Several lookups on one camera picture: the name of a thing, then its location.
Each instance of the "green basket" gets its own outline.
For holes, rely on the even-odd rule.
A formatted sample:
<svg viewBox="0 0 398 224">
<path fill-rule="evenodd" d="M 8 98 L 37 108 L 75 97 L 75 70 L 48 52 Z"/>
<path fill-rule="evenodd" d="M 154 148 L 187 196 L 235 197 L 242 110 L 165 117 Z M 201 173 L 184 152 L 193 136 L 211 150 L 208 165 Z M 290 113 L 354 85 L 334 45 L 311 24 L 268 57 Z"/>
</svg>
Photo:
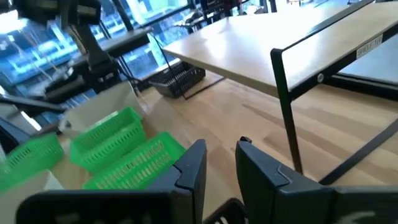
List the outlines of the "green basket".
<svg viewBox="0 0 398 224">
<path fill-rule="evenodd" d="M 145 140 L 139 115 L 127 107 L 112 113 L 73 139 L 70 159 L 96 174 Z"/>
<path fill-rule="evenodd" d="M 42 170 L 51 169 L 62 157 L 63 149 L 55 134 L 25 142 L 0 163 L 0 193 Z"/>
<path fill-rule="evenodd" d="M 169 133 L 161 133 L 85 184 L 84 189 L 144 189 L 185 152 Z"/>
</svg>

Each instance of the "black wire basket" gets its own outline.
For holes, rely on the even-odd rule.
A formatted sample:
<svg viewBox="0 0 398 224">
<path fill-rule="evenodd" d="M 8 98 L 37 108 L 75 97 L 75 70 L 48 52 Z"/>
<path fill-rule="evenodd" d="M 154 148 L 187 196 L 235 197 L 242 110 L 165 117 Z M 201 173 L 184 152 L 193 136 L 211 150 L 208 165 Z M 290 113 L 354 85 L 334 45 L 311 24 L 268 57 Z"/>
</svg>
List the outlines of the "black wire basket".
<svg viewBox="0 0 398 224">
<path fill-rule="evenodd" d="M 203 224 L 247 224 L 244 205 L 236 198 L 231 198 L 203 221 Z"/>
<path fill-rule="evenodd" d="M 187 62 L 179 62 L 172 69 L 154 77 L 150 84 L 156 90 L 171 98 L 178 98 L 200 82 L 206 75 L 202 68 L 195 67 Z"/>
</svg>

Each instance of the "light wood table surface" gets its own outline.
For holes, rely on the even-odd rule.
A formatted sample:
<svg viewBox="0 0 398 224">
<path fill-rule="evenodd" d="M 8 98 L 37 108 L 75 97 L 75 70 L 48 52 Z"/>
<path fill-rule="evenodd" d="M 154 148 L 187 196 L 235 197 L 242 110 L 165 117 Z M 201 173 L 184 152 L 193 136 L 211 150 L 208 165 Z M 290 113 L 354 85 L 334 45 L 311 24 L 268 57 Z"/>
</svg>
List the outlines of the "light wood table surface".
<svg viewBox="0 0 398 224">
<path fill-rule="evenodd" d="M 270 51 L 345 7 L 227 17 L 164 48 L 177 58 L 277 97 Z M 398 2 L 369 4 L 283 54 L 288 88 L 398 23 Z"/>
<path fill-rule="evenodd" d="M 219 79 L 207 72 L 194 88 Z M 224 80 L 185 101 L 162 97 L 154 88 L 142 93 L 146 133 L 170 133 L 186 148 L 197 139 L 207 145 L 204 217 L 231 197 L 241 199 L 234 151 L 241 136 L 293 167 L 277 98 Z M 398 103 L 319 85 L 293 102 L 297 138 L 306 177 L 320 180 L 393 120 Z M 68 154 L 68 140 L 61 138 Z M 335 185 L 398 185 L 398 134 L 347 172 Z M 90 174 L 65 156 L 53 169 L 66 189 L 80 189 Z"/>
</svg>

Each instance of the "white label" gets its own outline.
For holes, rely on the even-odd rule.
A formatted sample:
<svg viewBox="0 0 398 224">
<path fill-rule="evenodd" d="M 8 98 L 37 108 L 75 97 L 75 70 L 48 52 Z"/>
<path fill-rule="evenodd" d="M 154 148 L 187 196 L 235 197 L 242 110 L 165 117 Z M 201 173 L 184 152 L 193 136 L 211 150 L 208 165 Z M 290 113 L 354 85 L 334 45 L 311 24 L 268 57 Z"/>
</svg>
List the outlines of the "white label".
<svg viewBox="0 0 398 224">
<path fill-rule="evenodd" d="M 356 59 L 362 57 L 363 55 L 366 55 L 368 52 L 375 49 L 377 46 L 381 45 L 382 41 L 383 41 L 383 34 L 381 34 L 380 36 L 376 37 L 373 40 L 370 40 L 368 43 L 358 48 L 356 50 Z"/>
</svg>

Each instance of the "wooden workbench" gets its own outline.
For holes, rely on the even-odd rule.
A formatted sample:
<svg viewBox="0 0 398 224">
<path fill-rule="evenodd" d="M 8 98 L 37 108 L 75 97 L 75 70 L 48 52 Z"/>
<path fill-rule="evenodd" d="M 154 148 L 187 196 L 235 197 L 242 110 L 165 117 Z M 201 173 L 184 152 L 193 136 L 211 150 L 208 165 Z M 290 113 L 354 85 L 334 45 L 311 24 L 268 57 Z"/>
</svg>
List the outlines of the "wooden workbench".
<svg viewBox="0 0 398 224">
<path fill-rule="evenodd" d="M 208 72 L 195 88 L 217 79 Z M 240 136 L 250 137 L 259 149 L 292 167 L 279 101 L 274 97 L 225 80 L 187 101 L 164 98 L 153 88 L 143 92 L 142 98 L 144 109 L 161 112 L 150 119 L 157 129 L 170 131 L 186 148 L 197 139 L 206 140 L 204 217 L 230 197 L 241 198 L 234 160 Z M 323 85 L 297 101 L 293 111 L 304 173 L 313 180 L 349 157 L 398 113 L 398 103 Z M 68 152 L 68 140 L 62 142 Z M 397 145 L 395 135 L 335 185 L 398 185 Z M 87 171 L 70 164 L 67 156 L 52 172 L 66 189 L 80 189 L 90 178 Z"/>
<path fill-rule="evenodd" d="M 164 48 L 174 57 L 277 97 L 270 51 L 344 7 L 227 17 Z M 369 4 L 283 54 L 288 89 L 398 23 L 398 2 Z"/>
</svg>

